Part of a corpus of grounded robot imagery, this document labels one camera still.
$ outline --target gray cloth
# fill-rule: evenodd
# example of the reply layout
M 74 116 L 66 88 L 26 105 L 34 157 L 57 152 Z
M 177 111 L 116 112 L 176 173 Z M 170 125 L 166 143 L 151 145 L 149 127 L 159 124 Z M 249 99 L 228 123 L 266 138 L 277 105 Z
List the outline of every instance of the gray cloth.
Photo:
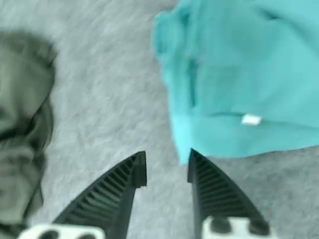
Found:
M 0 32 L 0 223 L 23 224 L 42 204 L 43 151 L 53 120 L 51 45 L 24 32 Z

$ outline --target teal cloth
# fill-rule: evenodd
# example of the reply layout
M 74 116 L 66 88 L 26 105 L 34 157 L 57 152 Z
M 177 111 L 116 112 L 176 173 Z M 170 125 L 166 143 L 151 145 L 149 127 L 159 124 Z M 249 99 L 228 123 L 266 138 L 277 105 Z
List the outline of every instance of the teal cloth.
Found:
M 319 1 L 180 0 L 154 21 L 173 139 L 243 157 L 319 144 Z M 257 126 L 242 116 L 262 117 Z

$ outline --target gray carpet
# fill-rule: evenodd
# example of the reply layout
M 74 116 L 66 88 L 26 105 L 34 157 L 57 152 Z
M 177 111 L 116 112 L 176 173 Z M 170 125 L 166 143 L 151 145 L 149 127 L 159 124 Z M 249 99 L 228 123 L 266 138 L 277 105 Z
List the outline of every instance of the gray carpet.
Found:
M 0 0 L 0 26 L 41 33 L 59 52 L 47 150 L 50 222 L 95 178 L 139 151 L 148 187 L 135 197 L 129 239 L 193 239 L 191 188 L 170 139 L 166 92 L 150 50 L 152 18 L 173 0 Z M 319 149 L 217 160 L 282 239 L 319 238 Z

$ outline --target folded cloth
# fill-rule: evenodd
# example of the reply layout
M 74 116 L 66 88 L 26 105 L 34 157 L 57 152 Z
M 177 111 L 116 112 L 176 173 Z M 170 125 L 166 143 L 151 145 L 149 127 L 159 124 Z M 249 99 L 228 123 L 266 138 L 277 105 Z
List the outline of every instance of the folded cloth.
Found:
M 51 44 L 40 37 L 0 32 L 0 234 L 19 228 L 42 204 L 54 58 Z
M 155 18 L 180 162 L 319 144 L 319 2 L 180 0 Z M 242 117 L 261 117 L 258 125 Z

